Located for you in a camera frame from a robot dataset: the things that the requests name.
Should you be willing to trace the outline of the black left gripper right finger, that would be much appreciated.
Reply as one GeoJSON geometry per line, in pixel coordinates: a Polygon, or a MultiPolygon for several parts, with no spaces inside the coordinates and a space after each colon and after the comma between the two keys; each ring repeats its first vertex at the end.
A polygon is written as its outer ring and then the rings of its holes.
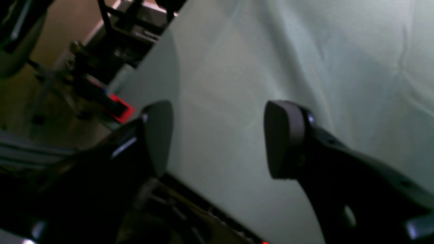
{"type": "Polygon", "coordinates": [[[307,108],[268,101],[264,138],[270,176],[298,182],[327,244],[433,243],[433,194],[344,145],[307,108]]]}

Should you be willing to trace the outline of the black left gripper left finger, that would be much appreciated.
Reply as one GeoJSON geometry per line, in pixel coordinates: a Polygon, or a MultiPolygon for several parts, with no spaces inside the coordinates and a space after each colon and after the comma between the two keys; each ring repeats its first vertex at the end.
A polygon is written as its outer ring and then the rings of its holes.
{"type": "Polygon", "coordinates": [[[154,102],[99,144],[1,180],[1,230],[38,244],[114,244],[140,188],[169,162],[170,101],[154,102]]]}

